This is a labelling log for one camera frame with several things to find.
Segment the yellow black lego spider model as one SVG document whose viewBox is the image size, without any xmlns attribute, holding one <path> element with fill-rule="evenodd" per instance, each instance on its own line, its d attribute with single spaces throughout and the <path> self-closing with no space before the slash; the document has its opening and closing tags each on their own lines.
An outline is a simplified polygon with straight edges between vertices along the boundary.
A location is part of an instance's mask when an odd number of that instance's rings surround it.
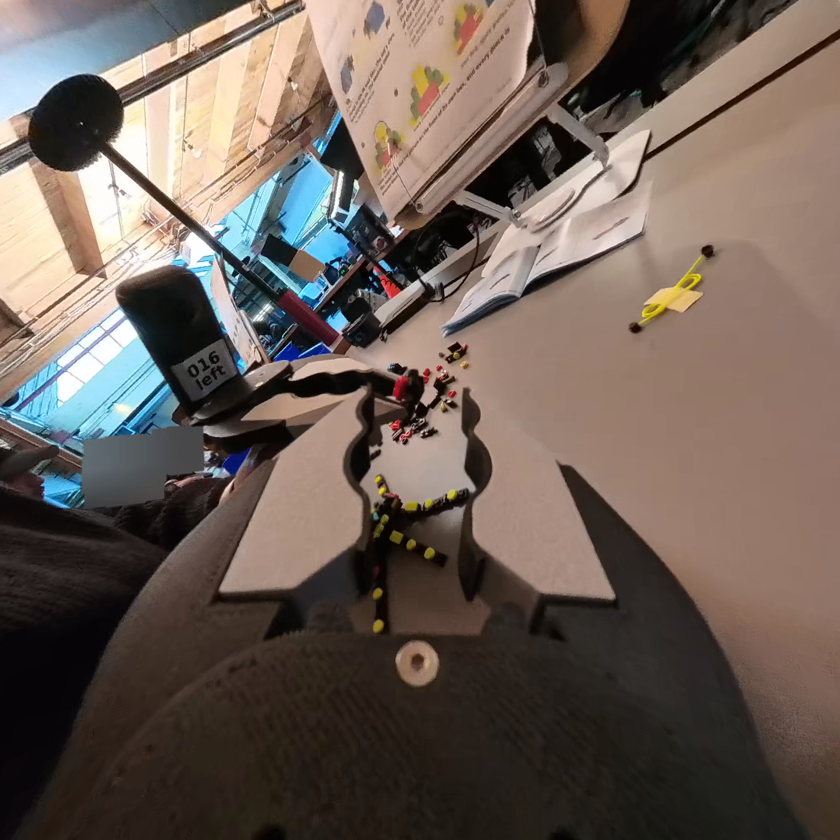
<svg viewBox="0 0 840 840">
<path fill-rule="evenodd" d="M 448 555 L 432 545 L 418 541 L 406 528 L 412 522 L 462 508 L 470 498 L 470 490 L 466 487 L 451 489 L 439 497 L 423 501 L 404 501 L 390 489 L 382 473 L 374 476 L 374 484 L 377 501 L 371 509 L 372 532 L 365 556 L 370 567 L 370 593 L 374 605 L 372 633 L 381 636 L 390 631 L 387 578 L 391 551 L 404 550 L 421 558 L 426 564 L 444 568 L 448 562 Z"/>
</svg>

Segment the black disc on rod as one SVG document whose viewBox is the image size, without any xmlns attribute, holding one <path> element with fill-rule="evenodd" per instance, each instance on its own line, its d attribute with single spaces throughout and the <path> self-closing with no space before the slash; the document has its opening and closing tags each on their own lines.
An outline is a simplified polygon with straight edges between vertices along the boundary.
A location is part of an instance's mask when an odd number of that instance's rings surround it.
<svg viewBox="0 0 840 840">
<path fill-rule="evenodd" d="M 109 82 L 93 75 L 69 77 L 49 89 L 35 106 L 28 124 L 28 144 L 39 162 L 57 172 L 78 172 L 99 156 L 105 157 L 304 332 L 336 350 L 343 339 L 339 332 L 293 292 L 273 289 L 112 146 L 122 131 L 123 119 L 123 102 Z"/>
</svg>

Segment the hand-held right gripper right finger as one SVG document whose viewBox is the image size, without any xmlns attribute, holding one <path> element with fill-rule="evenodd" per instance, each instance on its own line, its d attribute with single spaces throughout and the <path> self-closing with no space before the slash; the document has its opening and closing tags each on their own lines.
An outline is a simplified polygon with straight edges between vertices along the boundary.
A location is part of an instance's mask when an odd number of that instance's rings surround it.
<svg viewBox="0 0 840 840">
<path fill-rule="evenodd" d="M 554 455 L 469 388 L 461 427 L 465 472 L 475 487 L 458 546 L 466 600 L 613 604 L 616 594 Z"/>
</svg>

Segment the open instruction booklet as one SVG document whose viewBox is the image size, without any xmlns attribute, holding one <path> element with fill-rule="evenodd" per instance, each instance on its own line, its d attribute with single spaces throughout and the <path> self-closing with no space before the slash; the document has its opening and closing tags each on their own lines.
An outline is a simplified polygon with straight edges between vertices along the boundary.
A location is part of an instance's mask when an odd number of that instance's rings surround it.
<svg viewBox="0 0 840 840">
<path fill-rule="evenodd" d="M 654 182 L 611 202 L 564 217 L 543 233 L 508 229 L 455 313 L 441 326 L 447 337 L 519 300 L 552 274 L 575 268 L 623 246 L 646 228 Z"/>
</svg>

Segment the beige tape piece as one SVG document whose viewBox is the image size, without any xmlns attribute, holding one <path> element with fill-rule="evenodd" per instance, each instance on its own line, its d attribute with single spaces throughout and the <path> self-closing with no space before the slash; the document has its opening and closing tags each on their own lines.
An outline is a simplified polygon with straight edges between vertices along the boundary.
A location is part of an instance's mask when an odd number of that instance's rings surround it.
<svg viewBox="0 0 840 840">
<path fill-rule="evenodd" d="M 658 290 L 644 305 L 640 324 L 646 324 L 665 312 L 685 312 L 702 298 L 703 292 L 687 287 Z"/>
</svg>

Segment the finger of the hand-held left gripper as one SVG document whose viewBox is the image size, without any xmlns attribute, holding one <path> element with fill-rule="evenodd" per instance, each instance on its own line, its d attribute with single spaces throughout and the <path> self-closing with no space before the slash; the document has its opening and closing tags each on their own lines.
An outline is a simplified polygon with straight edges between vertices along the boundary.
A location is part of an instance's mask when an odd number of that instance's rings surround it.
<svg viewBox="0 0 840 840">
<path fill-rule="evenodd" d="M 289 376 L 289 393 L 310 397 L 370 389 L 375 395 L 391 397 L 396 379 L 394 373 L 355 359 L 311 359 Z"/>
<path fill-rule="evenodd" d="M 288 427 L 309 427 L 330 413 L 336 406 L 359 393 L 297 396 L 281 393 L 250 409 L 241 420 L 245 423 L 281 423 Z M 401 404 L 373 396 L 374 418 L 381 424 L 407 417 Z"/>
</svg>

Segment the monitor showing building instructions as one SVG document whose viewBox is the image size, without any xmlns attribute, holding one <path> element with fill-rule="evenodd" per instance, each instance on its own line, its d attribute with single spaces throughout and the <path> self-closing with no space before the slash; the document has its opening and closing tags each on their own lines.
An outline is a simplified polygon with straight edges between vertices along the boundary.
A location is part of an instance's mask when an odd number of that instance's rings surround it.
<svg viewBox="0 0 840 840">
<path fill-rule="evenodd" d="M 364 171 L 394 222 L 523 82 L 532 4 L 304 6 Z"/>
</svg>

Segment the white monitor stand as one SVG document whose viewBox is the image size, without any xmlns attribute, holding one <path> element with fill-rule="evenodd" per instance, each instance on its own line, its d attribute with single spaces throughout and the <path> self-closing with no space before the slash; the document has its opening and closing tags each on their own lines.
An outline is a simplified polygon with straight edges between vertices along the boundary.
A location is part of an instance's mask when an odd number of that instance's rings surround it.
<svg viewBox="0 0 840 840">
<path fill-rule="evenodd" d="M 593 206 L 594 200 L 584 199 L 583 194 L 594 184 L 604 184 L 595 191 L 606 201 L 625 193 L 641 170 L 651 132 L 636 133 L 610 151 L 603 139 L 561 107 L 560 95 L 568 76 L 566 64 L 546 66 L 542 60 L 538 61 L 528 79 L 504 105 L 472 129 L 442 169 L 426 179 L 418 193 L 406 199 L 394 221 L 403 228 L 419 228 L 445 205 L 454 202 L 506 221 L 528 234 L 540 234 L 556 225 L 564 215 L 574 214 L 576 204 L 583 203 L 583 208 Z M 542 118 L 559 126 L 592 152 L 595 162 L 587 179 L 562 185 L 557 196 L 546 197 L 527 211 L 490 202 L 471 192 L 468 185 Z"/>
</svg>

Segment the person's left forearm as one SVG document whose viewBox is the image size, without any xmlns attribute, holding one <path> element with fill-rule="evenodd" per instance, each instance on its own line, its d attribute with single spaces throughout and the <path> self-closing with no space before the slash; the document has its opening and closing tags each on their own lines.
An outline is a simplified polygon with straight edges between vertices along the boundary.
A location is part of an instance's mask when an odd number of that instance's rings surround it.
<svg viewBox="0 0 840 840">
<path fill-rule="evenodd" d="M 169 480 L 162 499 L 97 512 L 134 537 L 163 550 L 173 550 L 235 490 L 236 478 L 204 474 Z"/>
</svg>

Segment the black device with screen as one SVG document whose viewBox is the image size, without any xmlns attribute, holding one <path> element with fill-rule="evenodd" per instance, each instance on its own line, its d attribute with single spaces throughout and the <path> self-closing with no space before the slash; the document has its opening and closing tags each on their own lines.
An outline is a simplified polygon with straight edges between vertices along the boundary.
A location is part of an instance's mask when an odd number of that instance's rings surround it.
<svg viewBox="0 0 840 840">
<path fill-rule="evenodd" d="M 341 334 L 351 346 L 366 348 L 380 338 L 382 323 L 373 310 L 348 310 L 344 317 L 347 323 L 343 326 Z"/>
</svg>

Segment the person's black sweater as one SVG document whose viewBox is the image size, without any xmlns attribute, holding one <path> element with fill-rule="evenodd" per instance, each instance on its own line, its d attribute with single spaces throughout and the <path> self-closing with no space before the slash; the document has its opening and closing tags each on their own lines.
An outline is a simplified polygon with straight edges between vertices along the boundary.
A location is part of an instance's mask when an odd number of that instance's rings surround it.
<svg viewBox="0 0 840 840">
<path fill-rule="evenodd" d="M 39 798 L 104 648 L 171 551 L 97 509 L 55 507 L 2 486 L 2 838 Z"/>
</svg>

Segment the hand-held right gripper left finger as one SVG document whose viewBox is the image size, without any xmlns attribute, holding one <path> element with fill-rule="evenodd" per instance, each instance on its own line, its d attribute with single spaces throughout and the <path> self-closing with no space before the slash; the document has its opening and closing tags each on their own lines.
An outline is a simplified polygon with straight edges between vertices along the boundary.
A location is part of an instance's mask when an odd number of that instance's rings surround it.
<svg viewBox="0 0 840 840">
<path fill-rule="evenodd" d="M 373 421 L 367 385 L 278 455 L 219 585 L 222 600 L 356 602 L 371 535 L 361 480 L 371 467 Z"/>
</svg>

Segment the pile of lego pieces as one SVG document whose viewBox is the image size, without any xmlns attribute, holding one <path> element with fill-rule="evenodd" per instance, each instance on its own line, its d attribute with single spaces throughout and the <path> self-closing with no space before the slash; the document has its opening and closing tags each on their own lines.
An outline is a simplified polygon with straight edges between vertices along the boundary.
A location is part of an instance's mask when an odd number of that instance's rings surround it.
<svg viewBox="0 0 840 840">
<path fill-rule="evenodd" d="M 438 415 L 459 410 L 462 394 L 456 369 L 469 367 L 468 352 L 467 343 L 454 342 L 438 353 L 435 366 L 413 368 L 398 362 L 387 365 L 386 370 L 397 378 L 409 369 L 417 369 L 426 383 L 423 397 L 416 404 L 404 405 L 392 398 L 407 411 L 407 417 L 389 423 L 392 441 L 405 446 L 414 438 L 432 438 L 438 434 L 435 425 Z"/>
</svg>

